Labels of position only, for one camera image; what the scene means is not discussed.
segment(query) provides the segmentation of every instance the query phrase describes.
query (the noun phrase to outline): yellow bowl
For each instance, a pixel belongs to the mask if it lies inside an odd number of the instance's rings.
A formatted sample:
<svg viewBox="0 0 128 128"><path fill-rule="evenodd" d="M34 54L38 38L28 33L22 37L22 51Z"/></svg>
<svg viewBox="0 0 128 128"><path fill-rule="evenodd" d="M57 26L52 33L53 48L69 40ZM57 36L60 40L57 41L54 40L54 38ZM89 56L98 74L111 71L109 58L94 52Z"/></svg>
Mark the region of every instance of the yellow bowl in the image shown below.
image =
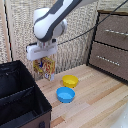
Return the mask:
<svg viewBox="0 0 128 128"><path fill-rule="evenodd" d="M69 87L69 88L76 87L76 85L78 83L78 78L73 75L65 75L65 76L63 76L62 80L63 80L63 85L65 87Z"/></svg>

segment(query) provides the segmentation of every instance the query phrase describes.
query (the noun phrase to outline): black box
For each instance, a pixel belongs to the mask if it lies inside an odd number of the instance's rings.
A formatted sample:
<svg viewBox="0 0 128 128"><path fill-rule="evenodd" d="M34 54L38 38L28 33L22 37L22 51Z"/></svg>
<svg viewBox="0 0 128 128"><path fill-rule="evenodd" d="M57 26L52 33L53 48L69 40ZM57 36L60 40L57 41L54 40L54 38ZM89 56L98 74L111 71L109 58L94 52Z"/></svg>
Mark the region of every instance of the black box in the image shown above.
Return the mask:
<svg viewBox="0 0 128 128"><path fill-rule="evenodd" d="M51 111L21 61L0 65L0 128L50 128Z"/></svg>

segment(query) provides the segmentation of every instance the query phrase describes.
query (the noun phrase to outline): drawer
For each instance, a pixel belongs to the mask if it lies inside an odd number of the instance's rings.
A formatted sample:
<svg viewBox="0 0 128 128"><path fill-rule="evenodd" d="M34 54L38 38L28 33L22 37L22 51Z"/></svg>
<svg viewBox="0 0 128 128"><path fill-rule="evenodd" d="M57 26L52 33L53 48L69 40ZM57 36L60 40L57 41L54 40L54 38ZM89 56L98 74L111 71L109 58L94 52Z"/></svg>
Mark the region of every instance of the drawer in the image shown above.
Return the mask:
<svg viewBox="0 0 128 128"><path fill-rule="evenodd" d="M128 80L128 52L93 43L89 63Z"/></svg>
<svg viewBox="0 0 128 128"><path fill-rule="evenodd" d="M108 14L100 14L99 21ZM128 16L111 15L96 31L95 41L128 50Z"/></svg>

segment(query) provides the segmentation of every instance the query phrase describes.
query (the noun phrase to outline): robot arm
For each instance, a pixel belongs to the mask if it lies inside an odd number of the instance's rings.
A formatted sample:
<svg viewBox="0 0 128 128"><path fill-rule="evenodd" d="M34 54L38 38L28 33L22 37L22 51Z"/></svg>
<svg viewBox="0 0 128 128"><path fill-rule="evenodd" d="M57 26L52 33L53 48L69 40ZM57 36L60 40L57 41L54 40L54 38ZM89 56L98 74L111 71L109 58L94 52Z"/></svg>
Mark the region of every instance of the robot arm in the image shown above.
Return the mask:
<svg viewBox="0 0 128 128"><path fill-rule="evenodd" d="M34 12L34 34L41 42L52 39L55 27L74 9L98 0L58 0L49 10L37 9Z"/></svg>
<svg viewBox="0 0 128 128"><path fill-rule="evenodd" d="M64 19L71 11L98 0L58 0L49 8L34 11L34 34L37 43L27 46L27 59L37 60L57 52L56 38L66 32Z"/></svg>

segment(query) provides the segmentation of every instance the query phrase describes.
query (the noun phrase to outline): floor plank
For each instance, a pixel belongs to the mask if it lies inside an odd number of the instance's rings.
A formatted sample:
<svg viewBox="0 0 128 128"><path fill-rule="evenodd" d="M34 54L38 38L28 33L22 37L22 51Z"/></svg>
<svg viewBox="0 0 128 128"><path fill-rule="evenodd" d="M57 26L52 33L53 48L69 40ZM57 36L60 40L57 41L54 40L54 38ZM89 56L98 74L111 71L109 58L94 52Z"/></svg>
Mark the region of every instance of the floor plank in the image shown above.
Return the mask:
<svg viewBox="0 0 128 128"><path fill-rule="evenodd" d="M56 90L64 75L79 79L71 103L58 101ZM51 128L110 128L128 102L128 86L91 67L81 65L55 75L55 80L37 81L52 105Z"/></svg>

